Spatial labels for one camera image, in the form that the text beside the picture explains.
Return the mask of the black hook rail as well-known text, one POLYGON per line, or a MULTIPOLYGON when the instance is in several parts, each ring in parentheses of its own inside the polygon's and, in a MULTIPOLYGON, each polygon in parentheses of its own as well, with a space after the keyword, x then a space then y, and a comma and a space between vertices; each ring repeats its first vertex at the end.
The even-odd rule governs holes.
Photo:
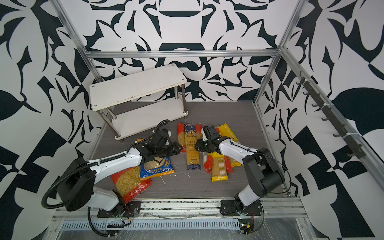
POLYGON ((336 106, 325 96, 315 81, 313 79, 306 79, 303 74, 300 73, 300 81, 297 84, 302 85, 306 90, 304 95, 311 96, 315 101, 312 107, 323 112, 325 117, 322 118, 322 121, 330 122, 335 128, 337 132, 333 134, 333 136, 335 138, 342 138, 350 148, 351 151, 347 153, 347 156, 357 157, 358 159, 365 157, 367 154, 363 150, 361 141, 358 140, 359 134, 347 125, 347 121, 342 117, 336 106))

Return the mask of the red macaroni bag near left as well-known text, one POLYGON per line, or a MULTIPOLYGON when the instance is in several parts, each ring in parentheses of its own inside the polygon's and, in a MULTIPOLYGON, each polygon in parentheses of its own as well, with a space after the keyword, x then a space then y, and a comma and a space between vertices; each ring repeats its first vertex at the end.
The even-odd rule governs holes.
POLYGON ((133 167, 111 175, 117 191, 123 197, 125 203, 131 202, 135 197, 148 189, 152 180, 142 180, 141 167, 133 167))

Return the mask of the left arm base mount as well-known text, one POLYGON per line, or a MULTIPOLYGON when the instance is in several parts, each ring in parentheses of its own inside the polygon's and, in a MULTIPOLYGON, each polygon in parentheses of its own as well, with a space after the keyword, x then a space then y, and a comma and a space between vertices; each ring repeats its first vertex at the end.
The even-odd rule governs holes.
POLYGON ((141 211, 141 201, 131 201, 127 204, 118 203, 111 211, 99 209, 97 214, 98 218, 116 218, 118 216, 122 218, 134 217, 141 211))

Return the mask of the red spaghetti pack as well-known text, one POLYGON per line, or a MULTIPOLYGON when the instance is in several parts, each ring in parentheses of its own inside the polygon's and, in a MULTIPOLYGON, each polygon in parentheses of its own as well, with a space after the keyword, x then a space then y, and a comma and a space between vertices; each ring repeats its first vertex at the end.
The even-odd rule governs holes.
POLYGON ((231 162, 230 162, 230 160, 229 160, 229 158, 227 156, 225 156, 225 166, 226 166, 227 174, 233 172, 233 167, 232 167, 231 162))
POLYGON ((207 155, 206 161, 204 163, 204 169, 209 174, 213 169, 213 157, 211 155, 207 155))

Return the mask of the blue orecchiette pasta bag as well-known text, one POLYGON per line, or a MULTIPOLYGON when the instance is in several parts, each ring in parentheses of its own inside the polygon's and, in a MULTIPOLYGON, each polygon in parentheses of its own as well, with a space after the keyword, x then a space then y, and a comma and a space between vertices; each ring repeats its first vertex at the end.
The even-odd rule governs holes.
POLYGON ((154 177, 170 175, 174 172, 170 157, 155 157, 154 160, 141 165, 140 178, 145 181, 154 177))

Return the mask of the blue gold spaghetti pack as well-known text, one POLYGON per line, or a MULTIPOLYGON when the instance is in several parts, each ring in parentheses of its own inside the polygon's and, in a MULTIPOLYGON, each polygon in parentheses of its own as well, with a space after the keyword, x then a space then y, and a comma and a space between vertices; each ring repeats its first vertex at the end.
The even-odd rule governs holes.
POLYGON ((201 169, 200 155, 195 145, 199 139, 202 139, 202 127, 199 124, 185 124, 185 148, 187 154, 187 170, 201 169))

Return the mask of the yellow Pastatime spaghetti pack front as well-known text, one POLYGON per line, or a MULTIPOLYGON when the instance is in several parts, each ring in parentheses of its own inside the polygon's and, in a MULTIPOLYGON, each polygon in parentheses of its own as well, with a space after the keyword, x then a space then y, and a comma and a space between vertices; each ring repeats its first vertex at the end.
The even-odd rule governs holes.
POLYGON ((212 160, 213 166, 211 170, 212 182, 227 181, 228 173, 227 173, 225 156, 219 155, 217 153, 212 153, 211 157, 213 158, 212 160))

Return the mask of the red macaroni bag centre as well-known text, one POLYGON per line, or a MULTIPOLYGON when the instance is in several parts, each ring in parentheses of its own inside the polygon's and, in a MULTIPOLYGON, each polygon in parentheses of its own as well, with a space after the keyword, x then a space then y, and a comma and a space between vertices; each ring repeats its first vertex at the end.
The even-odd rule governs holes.
MULTIPOLYGON (((186 143, 185 143, 185 126, 186 123, 178 123, 178 143, 182 146, 181 153, 186 153, 186 143)), ((194 130, 196 132, 197 139, 202 139, 202 126, 200 124, 190 124, 192 127, 194 127, 194 130)))

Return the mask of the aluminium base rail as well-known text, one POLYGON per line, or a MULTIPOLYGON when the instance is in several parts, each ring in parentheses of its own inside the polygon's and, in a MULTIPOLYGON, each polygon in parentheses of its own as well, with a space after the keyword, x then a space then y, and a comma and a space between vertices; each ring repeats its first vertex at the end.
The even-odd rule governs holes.
POLYGON ((309 217, 299 198, 264 198, 261 206, 247 213, 239 214, 231 210, 222 215, 222 199, 145 199, 124 208, 122 219, 134 220, 195 220, 195 219, 249 219, 255 220, 309 217))

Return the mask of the yellow Pastatime spaghetti pack right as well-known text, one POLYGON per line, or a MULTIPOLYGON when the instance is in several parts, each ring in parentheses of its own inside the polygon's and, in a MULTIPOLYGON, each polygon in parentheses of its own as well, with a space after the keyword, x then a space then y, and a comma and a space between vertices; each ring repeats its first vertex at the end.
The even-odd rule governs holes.
POLYGON ((246 156, 253 154, 248 147, 236 142, 236 136, 227 124, 217 127, 220 135, 225 138, 219 143, 219 151, 221 155, 228 156, 238 162, 243 161, 246 156))

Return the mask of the yellow pastatime spaghetti pack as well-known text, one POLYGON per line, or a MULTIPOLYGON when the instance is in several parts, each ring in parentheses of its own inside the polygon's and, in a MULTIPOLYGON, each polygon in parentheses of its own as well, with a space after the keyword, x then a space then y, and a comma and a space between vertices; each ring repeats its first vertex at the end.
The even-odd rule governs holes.
POLYGON ((212 153, 211 157, 213 158, 212 160, 213 166, 211 170, 212 182, 227 181, 228 173, 227 173, 225 156, 219 155, 217 153, 212 153))
POLYGON ((233 158, 229 158, 229 162, 230 162, 232 168, 242 166, 242 164, 240 162, 234 160, 233 158))
POLYGON ((220 135, 225 138, 219 143, 219 151, 221 155, 228 156, 238 162, 243 161, 246 156, 253 154, 248 147, 236 142, 236 136, 227 124, 217 127, 220 135))

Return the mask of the yellow Pastatime spaghetti pack middle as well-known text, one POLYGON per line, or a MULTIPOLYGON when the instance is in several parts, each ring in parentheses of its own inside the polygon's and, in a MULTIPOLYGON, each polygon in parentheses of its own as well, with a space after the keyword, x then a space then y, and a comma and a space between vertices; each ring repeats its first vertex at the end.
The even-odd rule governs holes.
POLYGON ((233 158, 229 158, 229 162, 230 162, 232 168, 242 166, 242 164, 240 162, 234 160, 233 158))

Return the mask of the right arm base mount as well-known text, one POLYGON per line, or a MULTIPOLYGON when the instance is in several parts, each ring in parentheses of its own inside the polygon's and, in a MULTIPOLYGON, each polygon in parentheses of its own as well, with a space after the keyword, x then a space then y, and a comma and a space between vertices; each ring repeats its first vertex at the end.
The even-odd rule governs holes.
POLYGON ((223 216, 261 216, 262 205, 256 201, 249 206, 244 206, 238 200, 221 200, 220 214, 223 216))

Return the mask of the red macaroni bag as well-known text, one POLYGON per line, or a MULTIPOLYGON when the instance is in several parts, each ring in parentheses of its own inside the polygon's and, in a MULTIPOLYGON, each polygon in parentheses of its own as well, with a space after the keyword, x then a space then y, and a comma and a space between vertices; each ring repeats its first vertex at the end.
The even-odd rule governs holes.
POLYGON ((125 203, 131 202, 135 197, 148 189, 152 180, 142 180, 141 167, 133 167, 111 175, 117 191, 123 197, 125 203))
MULTIPOLYGON (((186 153, 186 143, 185 143, 185 126, 186 123, 178 123, 178 143, 182 146, 181 153, 186 153)), ((192 127, 194 127, 194 130, 196 132, 197 139, 202 139, 202 126, 200 124, 190 124, 192 127)))

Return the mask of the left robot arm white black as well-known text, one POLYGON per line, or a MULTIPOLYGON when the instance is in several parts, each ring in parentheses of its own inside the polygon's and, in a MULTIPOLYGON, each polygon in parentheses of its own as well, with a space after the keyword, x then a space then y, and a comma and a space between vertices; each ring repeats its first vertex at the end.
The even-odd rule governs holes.
POLYGON ((171 142, 171 132, 167 129, 156 131, 153 136, 128 150, 106 158, 85 161, 74 160, 67 168, 64 179, 57 186, 65 209, 73 212, 83 207, 114 211, 124 204, 123 197, 115 191, 108 191, 95 186, 99 181, 125 169, 143 165, 156 157, 167 158, 181 153, 182 146, 171 142))

